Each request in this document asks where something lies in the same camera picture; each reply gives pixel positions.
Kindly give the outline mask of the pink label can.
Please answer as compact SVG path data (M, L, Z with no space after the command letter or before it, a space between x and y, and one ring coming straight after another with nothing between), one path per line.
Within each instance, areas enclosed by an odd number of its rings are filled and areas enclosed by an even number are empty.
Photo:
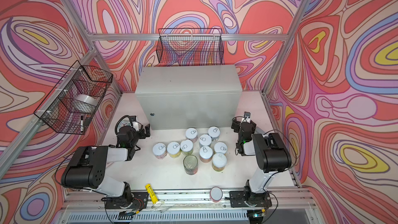
M156 143L152 152L157 159L164 159L167 156L167 147L163 143Z

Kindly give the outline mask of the dark blue tin can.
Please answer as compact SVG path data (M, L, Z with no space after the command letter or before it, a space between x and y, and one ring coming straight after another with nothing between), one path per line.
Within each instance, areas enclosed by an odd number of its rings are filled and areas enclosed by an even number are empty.
M198 159L194 155L185 156L183 160L183 167L188 175L194 175L198 172Z

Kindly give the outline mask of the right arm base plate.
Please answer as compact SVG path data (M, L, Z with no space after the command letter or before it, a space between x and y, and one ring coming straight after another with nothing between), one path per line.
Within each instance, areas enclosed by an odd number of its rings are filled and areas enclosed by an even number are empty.
M232 208L265 208L273 206L268 192L254 194L246 191L230 191L228 199Z

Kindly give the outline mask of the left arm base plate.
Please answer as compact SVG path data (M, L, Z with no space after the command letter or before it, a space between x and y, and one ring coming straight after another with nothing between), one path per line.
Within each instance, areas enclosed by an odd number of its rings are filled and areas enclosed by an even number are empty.
M148 198L149 194L146 191L136 191L131 193L131 197L104 197L101 200L105 203L106 209L132 209L141 211L147 207Z

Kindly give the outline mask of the green yellow peach can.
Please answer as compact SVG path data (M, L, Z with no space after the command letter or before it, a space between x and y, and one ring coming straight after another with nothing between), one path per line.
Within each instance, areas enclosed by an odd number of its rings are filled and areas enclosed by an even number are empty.
M221 172L227 165L227 158L223 153L216 153L212 157L212 168L217 171Z

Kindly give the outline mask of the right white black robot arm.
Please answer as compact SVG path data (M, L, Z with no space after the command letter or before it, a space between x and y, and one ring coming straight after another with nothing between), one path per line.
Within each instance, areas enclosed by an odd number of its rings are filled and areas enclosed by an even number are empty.
M271 207L272 200L267 188L277 174L292 166L291 155L280 135L270 131L259 133L256 128L257 125L249 117L237 116L232 119L231 129L238 134L235 154L255 156L258 165L242 191L230 191L232 208Z

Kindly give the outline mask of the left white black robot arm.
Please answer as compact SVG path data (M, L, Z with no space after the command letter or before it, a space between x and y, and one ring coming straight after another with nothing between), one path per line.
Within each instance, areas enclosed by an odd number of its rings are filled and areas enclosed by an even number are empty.
M92 190L104 197L105 209L125 209L134 213L147 206L148 194L134 194L126 181L119 181L106 174L106 167L113 162L131 161L141 150L137 146L140 139L150 137L150 125L139 122L116 126L115 146L86 146L78 148L61 177L61 185L71 189Z

